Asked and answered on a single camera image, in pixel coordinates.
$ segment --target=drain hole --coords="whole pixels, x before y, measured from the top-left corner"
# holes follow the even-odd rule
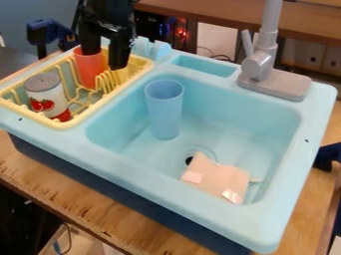
[[[191,161],[193,160],[193,157],[192,156],[189,156],[188,158],[185,159],[185,164],[186,165],[189,165],[191,163]]]

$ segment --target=light blue cup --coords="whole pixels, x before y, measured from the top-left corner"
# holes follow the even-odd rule
[[[159,139],[178,136],[184,87],[172,80],[160,80],[145,87],[151,132]]]

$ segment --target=gray faucet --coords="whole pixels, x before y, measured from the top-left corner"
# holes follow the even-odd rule
[[[257,42],[252,44],[249,32],[241,32],[246,59],[241,63],[238,84],[246,89],[290,101],[303,101],[311,79],[273,69],[278,45],[278,22],[282,0],[266,0]]]

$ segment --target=tin can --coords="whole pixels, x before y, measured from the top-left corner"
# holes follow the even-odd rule
[[[31,77],[25,82],[24,88],[32,111],[42,112],[47,118],[61,122],[71,119],[68,101],[57,74],[49,72]]]

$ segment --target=yellow dish rack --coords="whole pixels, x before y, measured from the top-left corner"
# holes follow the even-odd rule
[[[103,49],[102,51],[104,58],[107,59],[108,50]],[[43,113],[35,113],[30,110],[29,100],[24,89],[24,83],[30,77],[22,79],[6,89],[1,90],[0,88],[0,105],[49,128],[71,128],[148,72],[153,65],[153,61],[131,54],[126,68],[117,71],[107,68],[106,71],[98,75],[95,79],[96,87],[93,90],[83,87],[80,83],[73,53],[33,73],[32,76],[35,76],[53,71],[59,75],[72,115],[72,119],[68,122],[61,123],[58,119],[50,120]]]

